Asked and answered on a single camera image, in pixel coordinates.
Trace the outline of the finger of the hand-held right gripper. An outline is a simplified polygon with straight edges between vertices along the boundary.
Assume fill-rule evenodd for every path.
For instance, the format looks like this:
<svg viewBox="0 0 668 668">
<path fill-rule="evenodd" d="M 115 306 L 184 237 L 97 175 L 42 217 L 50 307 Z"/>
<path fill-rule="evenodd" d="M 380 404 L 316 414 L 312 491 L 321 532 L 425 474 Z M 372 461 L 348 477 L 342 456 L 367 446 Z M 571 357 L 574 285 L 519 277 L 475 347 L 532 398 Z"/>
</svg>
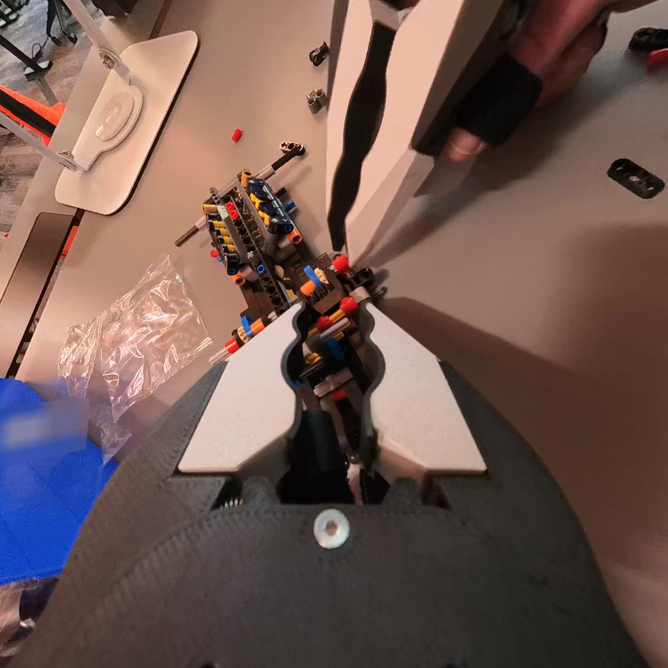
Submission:
<svg viewBox="0 0 668 668">
<path fill-rule="evenodd" d="M 347 243 L 346 218 L 377 136 L 387 90 L 387 4 L 335 6 L 327 115 L 327 224 L 334 251 Z"/>
<path fill-rule="evenodd" d="M 506 46 L 509 2 L 345 5 L 345 251 L 358 264 L 434 169 L 457 105 Z"/>
</svg>

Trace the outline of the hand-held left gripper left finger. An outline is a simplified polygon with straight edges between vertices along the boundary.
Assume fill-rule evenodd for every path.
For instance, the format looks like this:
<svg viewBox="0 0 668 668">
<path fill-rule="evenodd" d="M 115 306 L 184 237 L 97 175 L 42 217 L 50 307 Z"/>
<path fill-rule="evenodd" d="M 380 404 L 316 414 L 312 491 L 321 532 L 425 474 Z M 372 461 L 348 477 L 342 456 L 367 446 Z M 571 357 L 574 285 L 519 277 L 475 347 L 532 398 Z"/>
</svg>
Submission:
<svg viewBox="0 0 668 668">
<path fill-rule="evenodd" d="M 293 305 L 234 353 L 178 464 L 182 474 L 285 474 L 302 411 L 287 371 L 301 343 Z"/>
</svg>

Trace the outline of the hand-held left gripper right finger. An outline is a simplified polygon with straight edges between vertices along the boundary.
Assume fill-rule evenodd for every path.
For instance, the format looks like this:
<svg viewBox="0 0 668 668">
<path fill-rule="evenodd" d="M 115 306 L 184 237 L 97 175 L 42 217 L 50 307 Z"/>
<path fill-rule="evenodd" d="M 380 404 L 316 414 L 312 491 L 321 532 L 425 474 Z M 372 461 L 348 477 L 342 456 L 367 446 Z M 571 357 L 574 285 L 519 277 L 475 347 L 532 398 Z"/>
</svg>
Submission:
<svg viewBox="0 0 668 668">
<path fill-rule="evenodd" d="M 486 472 L 438 358 L 375 305 L 364 315 L 380 355 L 380 379 L 368 396 L 375 469 L 384 478 Z"/>
</svg>

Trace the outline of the multicolour lego technic assembly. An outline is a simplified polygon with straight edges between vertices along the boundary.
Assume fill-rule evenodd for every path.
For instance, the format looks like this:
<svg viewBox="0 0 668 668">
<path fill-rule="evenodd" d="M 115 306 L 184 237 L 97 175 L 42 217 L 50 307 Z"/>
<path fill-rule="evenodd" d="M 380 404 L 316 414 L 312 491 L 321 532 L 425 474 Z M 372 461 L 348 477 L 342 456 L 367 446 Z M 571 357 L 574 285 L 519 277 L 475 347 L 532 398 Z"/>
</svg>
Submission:
<svg viewBox="0 0 668 668">
<path fill-rule="evenodd" d="M 367 267 L 354 269 L 346 255 L 316 255 L 295 222 L 296 204 L 286 188 L 269 179 L 295 152 L 261 171 L 244 169 L 225 187 L 210 189 L 203 215 L 176 241 L 177 247 L 201 231 L 210 238 L 210 256 L 224 268 L 246 302 L 240 326 L 215 354 L 228 361 L 267 330 L 290 307 L 305 305 L 307 331 L 303 363 L 296 379 L 303 403 L 338 416 L 348 448 L 361 447 L 361 408 L 350 387 L 370 386 L 362 361 L 359 304 L 377 303 L 387 288 Z"/>
</svg>

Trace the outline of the black lego pin piece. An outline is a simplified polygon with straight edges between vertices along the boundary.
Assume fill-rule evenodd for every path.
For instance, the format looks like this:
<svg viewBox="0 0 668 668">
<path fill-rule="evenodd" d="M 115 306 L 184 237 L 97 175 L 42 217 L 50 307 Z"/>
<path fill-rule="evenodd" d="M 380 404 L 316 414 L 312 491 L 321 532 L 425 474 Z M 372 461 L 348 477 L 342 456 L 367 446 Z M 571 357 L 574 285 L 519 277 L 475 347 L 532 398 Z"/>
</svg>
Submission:
<svg viewBox="0 0 668 668">
<path fill-rule="evenodd" d="M 667 49 L 667 34 L 667 28 L 643 27 L 633 33 L 628 49 L 647 54 Z"/>
</svg>

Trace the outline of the person's right hand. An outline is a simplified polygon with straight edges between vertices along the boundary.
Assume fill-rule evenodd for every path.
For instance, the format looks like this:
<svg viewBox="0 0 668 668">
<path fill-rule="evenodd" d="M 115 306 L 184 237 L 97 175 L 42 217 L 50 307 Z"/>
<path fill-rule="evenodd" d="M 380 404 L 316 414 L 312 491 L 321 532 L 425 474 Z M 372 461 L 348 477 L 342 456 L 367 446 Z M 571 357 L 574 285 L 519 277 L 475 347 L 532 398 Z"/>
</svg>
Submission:
<svg viewBox="0 0 668 668">
<path fill-rule="evenodd" d="M 609 17 L 650 1 L 538 1 L 509 52 L 464 97 L 442 154 L 464 162 L 504 144 L 531 111 L 572 89 L 605 43 Z"/>
</svg>

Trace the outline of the large clear plastic bag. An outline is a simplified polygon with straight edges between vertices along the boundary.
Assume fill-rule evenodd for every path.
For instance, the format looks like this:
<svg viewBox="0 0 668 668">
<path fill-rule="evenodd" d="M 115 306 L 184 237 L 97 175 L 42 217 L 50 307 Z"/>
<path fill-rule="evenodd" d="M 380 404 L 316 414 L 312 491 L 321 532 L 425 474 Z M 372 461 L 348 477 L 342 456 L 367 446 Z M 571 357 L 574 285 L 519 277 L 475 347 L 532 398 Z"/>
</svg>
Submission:
<svg viewBox="0 0 668 668">
<path fill-rule="evenodd" d="M 149 266 L 106 312 L 100 361 L 112 422 L 212 346 L 169 255 Z"/>
</svg>

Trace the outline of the blue plastic bin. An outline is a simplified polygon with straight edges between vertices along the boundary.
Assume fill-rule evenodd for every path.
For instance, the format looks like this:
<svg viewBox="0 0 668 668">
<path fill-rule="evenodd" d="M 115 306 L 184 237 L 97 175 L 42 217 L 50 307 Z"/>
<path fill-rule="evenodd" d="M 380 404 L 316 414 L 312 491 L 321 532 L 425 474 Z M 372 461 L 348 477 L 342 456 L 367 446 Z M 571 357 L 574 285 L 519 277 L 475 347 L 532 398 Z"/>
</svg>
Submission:
<svg viewBox="0 0 668 668">
<path fill-rule="evenodd" d="M 56 576 L 118 464 L 84 439 L 87 403 L 1 380 L 1 585 Z"/>
</svg>

